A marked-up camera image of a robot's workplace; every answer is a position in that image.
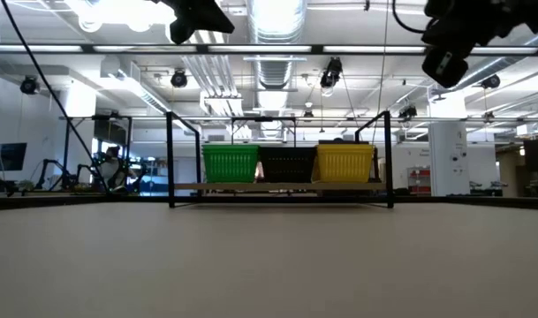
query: light fixture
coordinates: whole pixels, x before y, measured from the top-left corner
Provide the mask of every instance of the light fixture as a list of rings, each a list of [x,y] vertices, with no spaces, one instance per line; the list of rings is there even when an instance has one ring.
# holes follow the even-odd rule
[[[95,45],[93,49],[100,53],[194,53],[196,51],[193,45]]]
[[[250,52],[250,53],[308,53],[312,50],[309,45],[213,45],[209,47],[210,52]]]
[[[345,45],[345,46],[324,46],[324,53],[398,53],[398,54],[416,54],[426,51],[424,46],[379,46],[379,45]]]
[[[79,17],[80,28],[89,33],[98,31],[104,24],[127,25],[135,32],[145,32],[153,24],[168,26],[176,20],[174,10],[167,4],[141,0],[64,0]]]
[[[305,57],[243,57],[245,62],[306,62]]]
[[[78,53],[80,45],[29,45],[32,52]],[[0,44],[0,52],[27,52],[21,44]]]
[[[503,55],[503,54],[534,54],[538,51],[538,48],[530,47],[477,47],[471,51],[471,54],[490,54],[490,55]]]

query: black basket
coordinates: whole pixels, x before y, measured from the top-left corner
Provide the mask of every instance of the black basket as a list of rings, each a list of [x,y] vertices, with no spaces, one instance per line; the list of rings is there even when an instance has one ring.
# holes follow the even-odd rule
[[[311,183],[316,148],[261,147],[265,182]]]

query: plastic basket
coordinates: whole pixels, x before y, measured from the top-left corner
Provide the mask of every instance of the plastic basket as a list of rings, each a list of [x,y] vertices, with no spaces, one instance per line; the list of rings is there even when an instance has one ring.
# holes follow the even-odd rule
[[[367,183],[375,148],[370,145],[319,145],[314,180]]]
[[[204,145],[206,180],[209,183],[254,182],[259,146]]]
[[[315,148],[261,147],[259,154],[265,182],[312,182]]]

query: black metal frame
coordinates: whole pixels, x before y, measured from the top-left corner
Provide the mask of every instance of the black metal frame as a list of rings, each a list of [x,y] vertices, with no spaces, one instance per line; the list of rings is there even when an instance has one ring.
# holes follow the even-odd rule
[[[384,117],[385,125],[385,140],[386,140],[386,186],[387,186],[387,195],[386,197],[360,197],[360,196],[343,196],[343,197],[205,197],[201,195],[201,192],[198,192],[196,197],[177,197],[175,195],[175,183],[174,183],[174,149],[173,149],[173,140],[172,140],[172,121],[179,120],[182,125],[192,130],[196,137],[196,168],[197,168],[197,180],[198,183],[201,183],[201,150],[200,150],[200,134],[194,129],[190,124],[188,124],[183,118],[176,115],[174,112],[168,112],[166,114],[167,121],[167,162],[169,165],[169,207],[175,208],[176,203],[386,203],[388,208],[394,207],[394,190],[392,184],[392,145],[390,143],[390,113],[384,111],[379,114],[377,117],[373,118],[371,121],[366,123],[361,127],[355,134],[356,142],[360,143],[359,133],[363,129],[371,126],[374,122],[378,121],[380,118]],[[294,123],[294,147],[296,147],[296,127],[297,127],[297,118],[295,117],[232,117],[231,118],[231,132],[234,131],[234,124],[236,121],[255,121],[255,122],[272,122],[275,120],[279,121],[292,121]],[[231,144],[233,144],[233,135],[231,135]],[[378,162],[377,162],[377,153],[374,155],[375,160],[375,176],[378,177]]]
[[[190,129],[194,133],[195,146],[196,146],[196,183],[201,183],[201,150],[200,150],[200,132],[192,125],[188,124],[179,115],[173,111],[166,113],[166,148],[167,148],[167,164],[169,165],[169,207],[174,208],[176,204],[176,196],[174,195],[174,147],[172,139],[172,122],[178,120],[184,127]],[[197,197],[201,198],[201,190],[197,192]]]
[[[392,182],[392,135],[390,131],[390,112],[383,111],[368,121],[355,132],[355,142],[360,143],[360,132],[369,128],[380,118],[384,117],[384,158],[386,159],[386,197],[389,208],[394,207],[394,184]],[[378,174],[378,152],[375,151],[375,175]]]

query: white pillar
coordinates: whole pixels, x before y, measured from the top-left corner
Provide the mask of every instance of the white pillar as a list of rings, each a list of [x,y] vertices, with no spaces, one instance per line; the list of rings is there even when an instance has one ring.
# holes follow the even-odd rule
[[[95,114],[96,105],[96,92],[93,88],[86,86],[85,84],[74,81],[70,87],[60,93],[60,102],[63,104],[64,109],[69,117],[86,117],[93,116]],[[92,139],[94,138],[94,121],[85,120],[76,127],[82,141],[88,147],[88,150],[92,150]],[[64,120],[59,121],[57,128],[57,147],[56,158],[60,163],[64,162],[64,135],[66,132],[66,122]],[[86,153],[86,150],[82,147],[79,139],[70,130],[69,145],[68,145],[68,162],[66,165],[67,170],[71,174],[75,174],[79,164],[91,164],[90,156]],[[89,182],[90,174],[86,170],[83,170],[79,176],[81,183]]]
[[[431,117],[466,117],[461,92],[429,101]],[[433,196],[470,194],[465,122],[441,122],[429,125],[431,184]]]
[[[465,123],[429,126],[432,195],[469,194]]]

